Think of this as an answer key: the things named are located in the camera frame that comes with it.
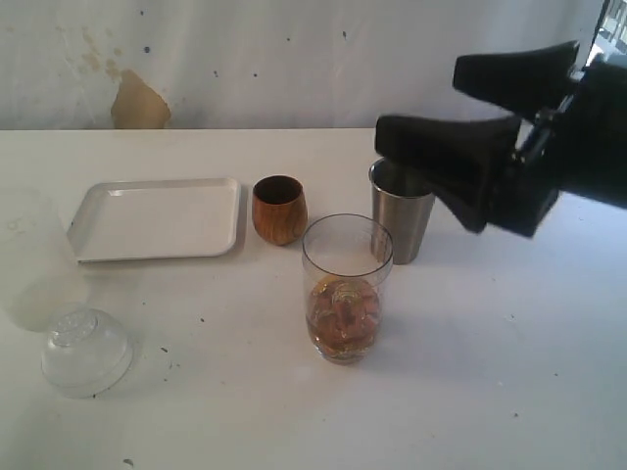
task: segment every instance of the metal tumbler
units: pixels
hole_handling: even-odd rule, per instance
[[[392,235],[394,264],[412,262],[420,250],[435,196],[419,175],[385,159],[370,167],[372,218]]]

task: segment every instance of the brown liquid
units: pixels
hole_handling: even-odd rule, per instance
[[[361,359],[374,343],[380,318],[379,298],[366,281],[324,278],[310,293],[310,337],[331,361]]]

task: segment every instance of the clear plastic cup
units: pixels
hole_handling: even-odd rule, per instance
[[[87,295],[52,201],[0,190],[0,307],[18,327],[41,332],[55,310]]]
[[[331,215],[305,233],[307,326],[325,359],[355,362],[374,344],[392,254],[389,232],[361,215]]]

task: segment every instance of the brown stain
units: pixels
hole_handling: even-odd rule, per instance
[[[107,59],[107,62],[105,63],[105,73],[112,81],[116,81],[121,76],[118,64],[116,64],[116,61],[113,59]]]
[[[159,93],[137,73],[123,70],[111,117],[115,129],[163,129],[171,113]]]
[[[98,71],[100,69],[100,61],[96,57],[96,54],[94,54],[93,52],[90,52],[89,54],[83,54],[80,57],[82,57],[82,60],[85,61],[93,71]]]
[[[87,43],[92,54],[96,56],[100,55],[100,51],[96,47],[96,41],[94,41],[94,38],[91,36],[91,34],[89,34],[88,29],[85,26],[82,29],[82,39]]]

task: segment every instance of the white tray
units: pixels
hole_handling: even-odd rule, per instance
[[[231,178],[97,184],[68,237],[80,262],[216,257],[235,244],[240,193]]]

